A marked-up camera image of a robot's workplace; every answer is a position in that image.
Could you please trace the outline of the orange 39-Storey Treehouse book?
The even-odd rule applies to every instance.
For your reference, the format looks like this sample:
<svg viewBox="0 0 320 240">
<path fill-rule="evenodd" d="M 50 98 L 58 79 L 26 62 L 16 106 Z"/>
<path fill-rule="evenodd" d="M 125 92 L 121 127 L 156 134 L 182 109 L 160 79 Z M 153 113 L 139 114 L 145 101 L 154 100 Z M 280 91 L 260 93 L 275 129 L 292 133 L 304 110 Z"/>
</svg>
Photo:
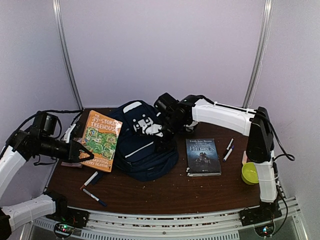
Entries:
<svg viewBox="0 0 320 240">
<path fill-rule="evenodd" d="M 94 158 L 81 164 L 96 170 L 112 171 L 118 137 L 123 123 L 91 110 L 84 127 L 81 144 L 90 151 Z"/>
</svg>

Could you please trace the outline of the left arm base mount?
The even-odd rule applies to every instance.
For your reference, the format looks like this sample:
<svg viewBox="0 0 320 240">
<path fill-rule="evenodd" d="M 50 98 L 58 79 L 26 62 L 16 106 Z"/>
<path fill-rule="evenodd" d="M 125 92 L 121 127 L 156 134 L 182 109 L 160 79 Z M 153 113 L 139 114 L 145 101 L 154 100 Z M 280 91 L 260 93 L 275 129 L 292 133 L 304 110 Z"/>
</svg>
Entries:
<svg viewBox="0 0 320 240">
<path fill-rule="evenodd" d="M 90 216 L 88 211 L 69 207 L 67 198 L 54 190 L 45 191 L 43 194 L 50 197 L 54 203 L 55 210 L 45 217 L 56 222 L 53 233 L 58 239 L 65 240 L 76 229 L 82 229 L 87 225 Z"/>
</svg>

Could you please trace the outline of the navy blue student backpack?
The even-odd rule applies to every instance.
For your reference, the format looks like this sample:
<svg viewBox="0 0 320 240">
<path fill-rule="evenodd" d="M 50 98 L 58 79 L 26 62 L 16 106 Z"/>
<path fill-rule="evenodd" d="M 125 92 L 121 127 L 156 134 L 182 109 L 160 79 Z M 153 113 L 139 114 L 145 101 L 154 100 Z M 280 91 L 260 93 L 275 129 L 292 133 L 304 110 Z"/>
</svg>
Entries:
<svg viewBox="0 0 320 240">
<path fill-rule="evenodd" d="M 128 176 L 141 181 L 153 181 L 166 175 L 178 162 L 176 147 L 169 151 L 157 152 L 155 135 L 139 135 L 134 127 L 143 114 L 151 116 L 143 100 L 133 100 L 112 110 L 108 117 L 122 122 L 114 154 L 113 165 Z"/>
</svg>

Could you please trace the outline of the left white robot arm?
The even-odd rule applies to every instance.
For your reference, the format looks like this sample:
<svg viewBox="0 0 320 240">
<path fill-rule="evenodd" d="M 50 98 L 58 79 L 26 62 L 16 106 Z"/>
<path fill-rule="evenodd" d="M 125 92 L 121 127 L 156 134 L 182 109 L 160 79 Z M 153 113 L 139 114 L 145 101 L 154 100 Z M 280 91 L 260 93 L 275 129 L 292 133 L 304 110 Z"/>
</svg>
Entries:
<svg viewBox="0 0 320 240">
<path fill-rule="evenodd" d="M 4 194 L 13 177 L 32 157 L 47 156 L 67 163 L 80 163 L 94 158 L 81 143 L 61 141 L 50 136 L 32 135 L 19 130 L 8 140 L 0 154 L 0 193 Z M 16 205 L 0 208 L 0 238 L 6 240 L 20 226 L 43 216 L 54 215 L 61 222 L 72 218 L 67 198 L 55 191 Z"/>
</svg>

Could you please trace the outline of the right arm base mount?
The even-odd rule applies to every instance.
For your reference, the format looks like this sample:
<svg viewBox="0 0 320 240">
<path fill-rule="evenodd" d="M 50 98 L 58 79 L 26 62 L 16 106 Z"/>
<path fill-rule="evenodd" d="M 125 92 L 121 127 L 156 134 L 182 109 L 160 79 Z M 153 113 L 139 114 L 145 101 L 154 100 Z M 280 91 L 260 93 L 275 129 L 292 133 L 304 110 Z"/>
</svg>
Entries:
<svg viewBox="0 0 320 240">
<path fill-rule="evenodd" d="M 275 219 L 282 216 L 278 200 L 260 202 L 259 206 L 244 208 L 239 212 L 243 227 L 254 226 L 255 233 L 262 238 L 271 237 L 276 231 Z"/>
</svg>

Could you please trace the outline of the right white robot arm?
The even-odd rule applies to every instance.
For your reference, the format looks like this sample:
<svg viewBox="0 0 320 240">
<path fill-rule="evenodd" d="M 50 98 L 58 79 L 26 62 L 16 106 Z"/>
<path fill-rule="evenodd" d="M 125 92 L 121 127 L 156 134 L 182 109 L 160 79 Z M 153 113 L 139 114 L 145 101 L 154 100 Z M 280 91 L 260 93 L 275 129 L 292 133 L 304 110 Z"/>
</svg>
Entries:
<svg viewBox="0 0 320 240">
<path fill-rule="evenodd" d="M 203 95 L 188 95 L 179 101 L 164 93 L 154 103 L 163 115 L 163 136 L 170 138 L 183 128 L 192 128 L 198 123 L 207 123 L 233 130 L 246 136 L 246 156 L 254 163 L 260 188 L 260 201 L 256 210 L 259 220 L 268 220 L 275 212 L 273 202 L 278 197 L 274 169 L 274 137 L 268 111 L 225 105 Z"/>
</svg>

